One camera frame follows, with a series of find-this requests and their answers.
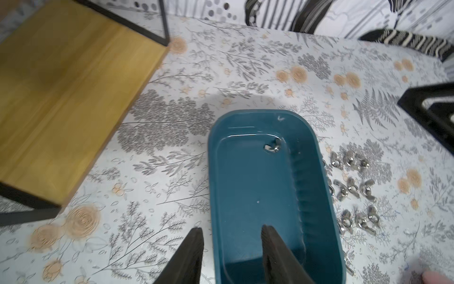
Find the silver wing nut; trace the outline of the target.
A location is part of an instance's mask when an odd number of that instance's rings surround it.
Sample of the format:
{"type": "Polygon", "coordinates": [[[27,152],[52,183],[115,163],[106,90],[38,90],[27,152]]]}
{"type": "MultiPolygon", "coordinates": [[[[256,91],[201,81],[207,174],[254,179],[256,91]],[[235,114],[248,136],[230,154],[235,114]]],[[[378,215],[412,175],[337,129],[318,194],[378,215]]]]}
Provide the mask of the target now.
{"type": "Polygon", "coordinates": [[[331,151],[330,160],[331,160],[331,165],[332,165],[334,168],[343,170],[343,168],[344,168],[344,167],[343,167],[343,162],[340,160],[338,154],[337,154],[335,151],[331,151]]]}
{"type": "Polygon", "coordinates": [[[366,231],[368,234],[373,236],[376,235],[376,231],[368,225],[368,217],[366,214],[358,213],[355,216],[355,222],[360,229],[366,231]]]}
{"type": "Polygon", "coordinates": [[[356,166],[355,153],[352,150],[347,150],[345,152],[344,163],[350,168],[354,168],[356,166]]]}
{"type": "Polygon", "coordinates": [[[373,205],[368,207],[367,211],[368,219],[375,225],[377,228],[380,228],[380,217],[377,213],[377,208],[373,205]]]}
{"type": "Polygon", "coordinates": [[[349,195],[349,190],[348,188],[346,187],[345,184],[343,184],[341,181],[335,179],[333,180],[333,184],[336,185],[338,188],[339,188],[339,193],[337,195],[337,199],[342,202],[343,200],[345,200],[348,195],[349,195]]]}
{"type": "Polygon", "coordinates": [[[272,143],[265,144],[264,150],[270,153],[278,153],[281,149],[281,140],[276,138],[272,143]]]}
{"type": "Polygon", "coordinates": [[[347,188],[348,191],[355,196],[356,198],[360,199],[359,189],[355,184],[355,179],[353,177],[349,177],[347,180],[347,188]]]}
{"type": "Polygon", "coordinates": [[[338,219],[338,227],[341,235],[344,235],[346,232],[353,233],[353,220],[349,210],[345,209],[342,212],[340,219],[338,219]]]}
{"type": "Polygon", "coordinates": [[[345,267],[346,267],[347,273],[350,276],[355,276],[355,271],[353,270],[352,262],[349,259],[347,252],[343,251],[343,254],[344,254],[344,262],[345,262],[345,267]]]}
{"type": "Polygon", "coordinates": [[[357,168],[360,173],[363,173],[370,168],[370,162],[364,155],[357,153],[355,158],[357,159],[357,168]]]}
{"type": "Polygon", "coordinates": [[[371,187],[375,185],[375,181],[373,179],[369,179],[365,182],[363,182],[360,185],[360,192],[366,197],[367,200],[370,202],[375,202],[376,197],[372,194],[372,189],[371,187]]]}

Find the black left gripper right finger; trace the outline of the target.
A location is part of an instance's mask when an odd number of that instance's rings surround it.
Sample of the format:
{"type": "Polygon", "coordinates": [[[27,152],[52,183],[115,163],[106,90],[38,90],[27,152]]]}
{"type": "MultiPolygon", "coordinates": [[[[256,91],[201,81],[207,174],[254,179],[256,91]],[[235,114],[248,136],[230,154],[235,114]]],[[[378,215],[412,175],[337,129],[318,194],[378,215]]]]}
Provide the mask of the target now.
{"type": "Polygon", "coordinates": [[[261,241],[267,284],[314,284],[273,226],[262,226],[261,241]]]}

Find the teal plastic storage box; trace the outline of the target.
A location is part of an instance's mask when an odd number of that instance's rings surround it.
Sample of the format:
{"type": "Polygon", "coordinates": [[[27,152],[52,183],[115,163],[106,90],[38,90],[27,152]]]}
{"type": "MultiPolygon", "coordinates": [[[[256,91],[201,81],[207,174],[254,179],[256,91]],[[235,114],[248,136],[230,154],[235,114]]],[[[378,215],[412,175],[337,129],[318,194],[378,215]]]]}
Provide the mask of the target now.
{"type": "Polygon", "coordinates": [[[343,284],[346,267],[316,135],[287,110],[238,110],[208,139],[215,277],[263,284],[261,228],[273,226],[317,284],[343,284]],[[281,140],[278,153],[265,144],[281,140]]]}

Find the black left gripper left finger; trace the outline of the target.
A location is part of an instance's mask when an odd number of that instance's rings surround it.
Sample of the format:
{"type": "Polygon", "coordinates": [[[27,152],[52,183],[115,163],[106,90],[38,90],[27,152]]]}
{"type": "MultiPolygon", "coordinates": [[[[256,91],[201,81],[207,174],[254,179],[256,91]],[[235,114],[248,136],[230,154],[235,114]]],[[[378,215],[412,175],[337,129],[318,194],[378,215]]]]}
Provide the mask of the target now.
{"type": "Polygon", "coordinates": [[[203,250],[203,230],[192,228],[154,284],[199,284],[203,250]]]}

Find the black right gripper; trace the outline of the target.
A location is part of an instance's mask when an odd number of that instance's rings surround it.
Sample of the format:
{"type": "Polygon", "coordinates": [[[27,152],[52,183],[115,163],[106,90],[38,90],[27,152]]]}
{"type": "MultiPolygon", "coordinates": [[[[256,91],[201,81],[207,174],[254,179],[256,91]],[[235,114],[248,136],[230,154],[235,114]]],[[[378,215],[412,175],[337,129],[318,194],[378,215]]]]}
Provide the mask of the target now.
{"type": "Polygon", "coordinates": [[[454,97],[452,82],[407,89],[397,105],[428,131],[447,151],[454,153],[454,97]]]}

